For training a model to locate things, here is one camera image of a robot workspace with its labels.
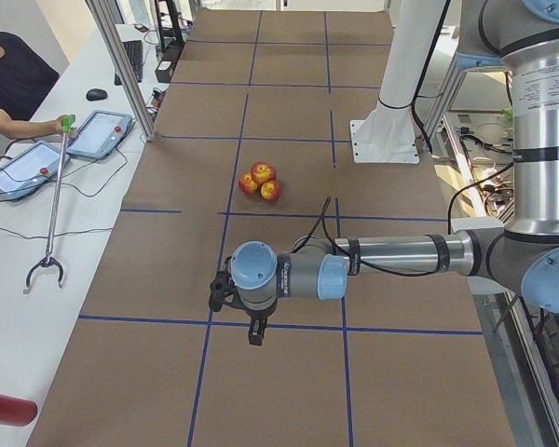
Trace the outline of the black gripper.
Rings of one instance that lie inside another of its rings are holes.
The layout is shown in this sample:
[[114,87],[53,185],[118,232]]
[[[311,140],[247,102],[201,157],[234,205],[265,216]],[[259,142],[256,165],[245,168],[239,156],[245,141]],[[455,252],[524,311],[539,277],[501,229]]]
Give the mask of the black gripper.
[[266,319],[276,311],[276,301],[253,304],[243,301],[245,311],[251,318],[248,330],[248,341],[250,345],[262,345],[265,338]]

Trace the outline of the person's hand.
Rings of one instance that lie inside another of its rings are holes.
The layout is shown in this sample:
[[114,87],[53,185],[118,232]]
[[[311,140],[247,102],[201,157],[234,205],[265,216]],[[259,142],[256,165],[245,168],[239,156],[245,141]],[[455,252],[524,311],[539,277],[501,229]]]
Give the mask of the person's hand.
[[67,135],[72,139],[77,134],[77,128],[74,126],[75,115],[61,115],[54,120],[54,133],[57,135]]

